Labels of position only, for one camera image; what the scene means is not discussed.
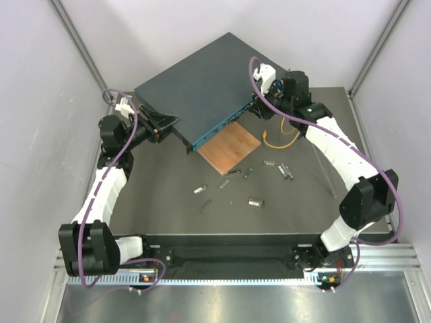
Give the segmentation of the small dark SFP module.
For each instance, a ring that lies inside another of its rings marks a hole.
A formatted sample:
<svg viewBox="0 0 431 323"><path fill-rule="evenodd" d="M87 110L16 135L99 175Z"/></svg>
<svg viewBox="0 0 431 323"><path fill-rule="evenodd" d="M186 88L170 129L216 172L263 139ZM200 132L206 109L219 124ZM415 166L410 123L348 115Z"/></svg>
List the small dark SFP module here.
<svg viewBox="0 0 431 323"><path fill-rule="evenodd" d="M244 173L244 178L249 178L250 175L253 173L253 169L249 168L245 173Z"/></svg>

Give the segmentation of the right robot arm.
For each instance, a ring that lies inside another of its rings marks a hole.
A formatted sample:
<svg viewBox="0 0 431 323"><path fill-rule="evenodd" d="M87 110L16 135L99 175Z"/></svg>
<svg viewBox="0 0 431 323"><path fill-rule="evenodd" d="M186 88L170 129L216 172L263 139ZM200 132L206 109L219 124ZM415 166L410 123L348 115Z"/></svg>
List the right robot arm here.
<svg viewBox="0 0 431 323"><path fill-rule="evenodd" d="M338 218L314 243L315 260L330 266L339 258L339 250L393 212L398 176L393 170L380 170L368 160L341 130L329 109L312 100L304 72L290 71L281 79L275 76L270 65L250 69L255 114L263 119L274 114L287 118L326 157L347 190Z"/></svg>

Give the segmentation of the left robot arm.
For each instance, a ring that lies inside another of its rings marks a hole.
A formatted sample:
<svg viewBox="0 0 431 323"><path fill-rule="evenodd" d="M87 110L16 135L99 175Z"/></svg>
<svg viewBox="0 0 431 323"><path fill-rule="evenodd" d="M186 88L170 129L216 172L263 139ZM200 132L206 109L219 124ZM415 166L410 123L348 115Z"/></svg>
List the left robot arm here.
<svg viewBox="0 0 431 323"><path fill-rule="evenodd" d="M179 116L140 105L115 108L98 123L102 140L96 177L79 213L58 232L65 268L71 277L113 275L128 261L147 266L152 249L140 236L115 238L109 228L117 199L133 167L132 149L144 141L159 143L173 130Z"/></svg>

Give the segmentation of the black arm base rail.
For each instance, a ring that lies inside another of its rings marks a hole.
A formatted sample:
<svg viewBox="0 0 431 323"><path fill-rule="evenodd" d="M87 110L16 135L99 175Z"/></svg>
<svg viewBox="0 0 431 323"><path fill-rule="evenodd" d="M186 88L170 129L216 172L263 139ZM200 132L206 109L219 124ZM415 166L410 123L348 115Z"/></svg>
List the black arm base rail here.
<svg viewBox="0 0 431 323"><path fill-rule="evenodd" d="M167 267L166 279L293 279L305 271L352 268L350 247L332 254L316 234L144 235L145 257Z"/></svg>

